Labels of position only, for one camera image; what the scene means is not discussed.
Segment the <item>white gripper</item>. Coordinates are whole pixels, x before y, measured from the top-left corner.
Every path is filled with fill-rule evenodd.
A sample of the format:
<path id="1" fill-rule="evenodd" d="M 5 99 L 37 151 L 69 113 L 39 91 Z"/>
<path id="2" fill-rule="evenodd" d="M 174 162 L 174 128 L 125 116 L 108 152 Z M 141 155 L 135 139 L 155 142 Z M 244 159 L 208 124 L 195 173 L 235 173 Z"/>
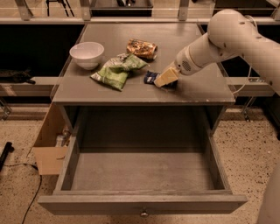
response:
<path id="1" fill-rule="evenodd" d="M 154 80 L 154 84 L 157 87 L 160 88 L 177 81 L 179 79 L 179 71 L 183 75 L 193 75 L 201 70 L 201 67 L 197 66 L 192 59 L 189 46 L 186 46 L 177 54 L 174 60 L 174 65 L 177 69 L 169 67 L 157 76 Z"/>

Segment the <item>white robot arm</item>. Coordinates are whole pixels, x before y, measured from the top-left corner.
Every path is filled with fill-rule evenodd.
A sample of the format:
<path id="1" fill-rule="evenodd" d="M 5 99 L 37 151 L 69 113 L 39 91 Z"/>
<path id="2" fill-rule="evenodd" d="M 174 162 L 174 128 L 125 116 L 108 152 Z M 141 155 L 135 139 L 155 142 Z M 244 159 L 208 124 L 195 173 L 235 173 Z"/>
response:
<path id="1" fill-rule="evenodd" d="M 180 50 L 167 67 L 176 75 L 193 75 L 204 67 L 241 57 L 276 94 L 280 94 L 280 45 L 265 38 L 236 10 L 221 10 L 209 21 L 207 32 Z M 248 224 L 280 224 L 280 164 L 275 164 L 263 189 L 262 202 Z"/>

